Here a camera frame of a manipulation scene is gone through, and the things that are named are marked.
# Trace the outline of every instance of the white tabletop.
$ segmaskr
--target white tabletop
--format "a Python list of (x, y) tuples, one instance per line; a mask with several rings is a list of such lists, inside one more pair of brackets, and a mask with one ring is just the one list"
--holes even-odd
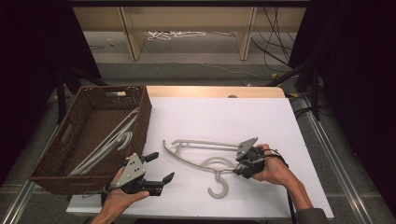
[[(145, 178), (162, 180), (175, 172), (171, 183), (160, 197), (148, 197), (134, 203), (125, 212), (131, 217), (274, 219), (290, 218), (286, 190), (266, 182), (246, 180), (233, 173), (221, 177), (228, 183), (228, 194), (214, 199), (222, 185), (213, 172), (198, 169), (177, 159), (163, 148), (163, 140), (171, 147), (176, 139), (193, 139), (239, 144), (252, 137), (278, 149), (290, 169), (305, 184), (315, 207), (333, 218), (332, 210), (318, 180), (296, 119), (286, 98), (198, 98), (150, 97), (152, 112), (148, 139), (143, 155), (160, 152), (157, 160), (144, 163)], [(190, 161), (202, 162), (212, 156), (233, 161), (235, 153), (224, 150), (183, 149), (180, 153)], [(82, 199), (73, 196), (67, 212), (94, 215), (101, 209), (100, 197)]]

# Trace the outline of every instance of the hand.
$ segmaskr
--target hand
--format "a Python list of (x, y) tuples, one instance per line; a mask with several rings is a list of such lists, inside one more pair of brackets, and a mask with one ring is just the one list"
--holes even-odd
[[(116, 182), (123, 171), (124, 167), (119, 169), (113, 178)], [(117, 219), (132, 203), (140, 201), (149, 196), (148, 191), (140, 191), (136, 194), (126, 194), (122, 189), (111, 190), (103, 204), (99, 215), (92, 221), (93, 224), (112, 223)]]
[[(270, 149), (267, 144), (260, 144), (257, 147)], [(264, 151), (265, 155), (273, 154), (270, 150)], [(259, 181), (267, 181), (272, 184), (282, 185), (289, 192), (291, 199), (297, 211), (305, 208), (312, 208), (313, 205), (306, 193), (304, 184), (294, 175), (294, 173), (283, 163), (280, 158), (265, 158), (264, 169), (253, 175), (253, 178)]]

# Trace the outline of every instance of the gray floor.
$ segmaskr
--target gray floor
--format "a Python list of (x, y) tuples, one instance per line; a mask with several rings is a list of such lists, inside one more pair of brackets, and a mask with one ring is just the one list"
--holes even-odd
[[(122, 85), (207, 85), (242, 86), (264, 85), (272, 76), (281, 76), (288, 68), (277, 60), (265, 57), (253, 44), (250, 45), (248, 59), (240, 61), (236, 42), (230, 34), (205, 33), (204, 36), (174, 37), (170, 40), (147, 40), (139, 61), (131, 62), (128, 49), (121, 33), (86, 33), (92, 53), (109, 84)], [(258, 34), (253, 38), (261, 45), (265, 42)], [(282, 34), (285, 46), (292, 47), (287, 34)], [(268, 50), (275, 56), (286, 60), (279, 47), (270, 46)], [(294, 93), (296, 77), (282, 83), (285, 93)], [(294, 110), (304, 106), (304, 98), (290, 100)], [(320, 124), (329, 137), (347, 176), (359, 193), (367, 208), (372, 223), (396, 223), (375, 185), (365, 173), (358, 158), (352, 155), (348, 141), (329, 108), (320, 109)], [(56, 127), (57, 103), (54, 95), (49, 98), (48, 109), (43, 115), (29, 146), (21, 153), (5, 184), (0, 188), (0, 217), (8, 214), (21, 187), (32, 172), (45, 145)], [(298, 124), (307, 148), (318, 172), (322, 187), (334, 211), (335, 219), (331, 223), (359, 223), (353, 206), (343, 191), (337, 175), (332, 169), (324, 152), (324, 147), (313, 128), (310, 114), (298, 118)], [(25, 205), (18, 223), (83, 223), (85, 217), (75, 217), (65, 212), (68, 205), (66, 197), (52, 195), (35, 186), (32, 196)], [(122, 218), (118, 223), (132, 223)], [(270, 221), (270, 223), (290, 223), (289, 221)]]

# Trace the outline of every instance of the brown wicker basket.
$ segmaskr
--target brown wicker basket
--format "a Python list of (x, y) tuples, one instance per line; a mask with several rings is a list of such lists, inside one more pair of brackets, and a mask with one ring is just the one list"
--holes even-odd
[[(130, 145), (113, 150), (87, 175), (68, 176), (138, 106)], [(81, 88), (29, 179), (53, 194), (102, 189), (126, 157), (142, 154), (150, 113), (146, 87)]]

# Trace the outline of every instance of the black sleeve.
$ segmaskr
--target black sleeve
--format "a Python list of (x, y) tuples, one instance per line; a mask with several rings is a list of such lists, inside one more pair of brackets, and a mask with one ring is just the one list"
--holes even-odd
[(328, 224), (329, 220), (326, 218), (323, 210), (320, 208), (308, 208), (296, 212), (297, 222), (299, 224)]

